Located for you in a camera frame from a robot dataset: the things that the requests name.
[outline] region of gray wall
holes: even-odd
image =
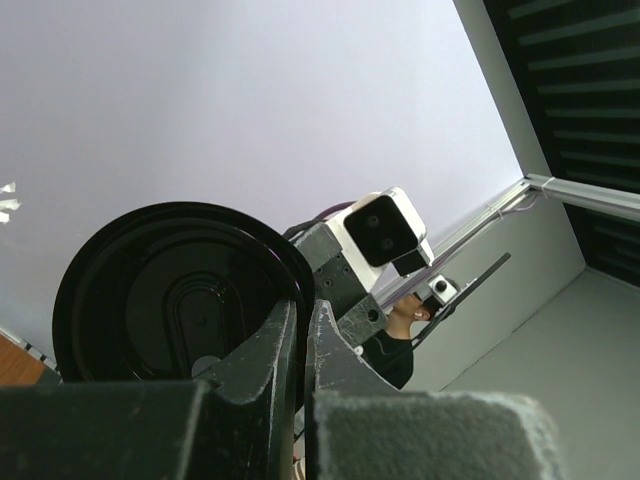
[[[482,2],[454,3],[522,170],[548,174],[549,167]],[[447,385],[584,269],[563,206],[541,201],[534,210],[505,218],[475,240],[445,273],[466,282],[506,251],[513,258],[416,351],[408,389],[439,390]]]
[[[447,390],[538,399],[573,477],[640,476],[640,292],[587,271]]]
[[[445,274],[468,282],[504,252],[513,255],[511,260],[416,350],[408,389],[447,385],[584,269],[564,208],[545,200],[529,212],[505,217],[450,262]]]

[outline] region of white camera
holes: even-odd
[[[427,228],[401,188],[369,194],[326,224],[367,292],[390,263],[407,275],[433,261]]]

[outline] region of camera lens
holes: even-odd
[[[447,289],[447,282],[445,282],[444,280],[440,280],[438,281],[438,283],[436,283],[435,287],[436,292],[443,293]]]
[[[380,242],[380,246],[383,250],[388,252],[393,248],[393,240],[391,240],[390,238],[384,238],[382,242]]]
[[[376,228],[380,225],[380,219],[375,215],[369,215],[367,217],[367,227]]]

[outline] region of black shirt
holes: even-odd
[[[404,387],[413,375],[411,340],[392,338],[387,332],[380,330],[364,342],[362,348],[362,357],[371,368],[398,390]]]

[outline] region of gray foam pad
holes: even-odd
[[[564,479],[555,426],[502,394],[319,392],[321,479]]]

